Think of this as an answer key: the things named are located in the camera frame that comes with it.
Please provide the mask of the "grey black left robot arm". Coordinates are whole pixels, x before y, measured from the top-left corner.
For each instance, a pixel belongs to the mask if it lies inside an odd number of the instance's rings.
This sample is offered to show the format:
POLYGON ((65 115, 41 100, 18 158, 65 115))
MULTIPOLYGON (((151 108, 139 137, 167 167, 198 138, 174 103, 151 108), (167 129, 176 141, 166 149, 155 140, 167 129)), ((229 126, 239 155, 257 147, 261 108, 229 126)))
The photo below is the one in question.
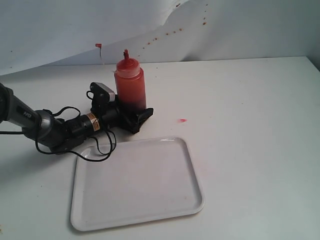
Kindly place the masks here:
POLYGON ((14 95, 12 89, 0 86, 0 120, 21 127, 21 134, 44 145, 52 154, 64 154, 93 138, 101 131, 111 133, 120 128, 132 134, 139 132, 143 123, 153 115, 153 108, 130 112, 123 108, 118 96, 106 85, 92 82, 87 94, 92 94, 91 109, 75 118, 64 120, 48 109, 33 110, 14 95))

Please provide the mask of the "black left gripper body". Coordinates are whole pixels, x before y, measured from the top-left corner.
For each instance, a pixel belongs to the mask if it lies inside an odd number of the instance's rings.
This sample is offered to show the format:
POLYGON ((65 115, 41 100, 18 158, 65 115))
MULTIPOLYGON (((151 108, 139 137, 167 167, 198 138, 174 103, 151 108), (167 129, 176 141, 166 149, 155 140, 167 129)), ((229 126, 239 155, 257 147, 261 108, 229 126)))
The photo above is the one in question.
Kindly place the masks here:
POLYGON ((97 118, 99 125, 107 130, 120 128, 131 134, 140 131, 140 112, 124 108, 117 100, 107 103, 92 100, 90 110, 97 118))

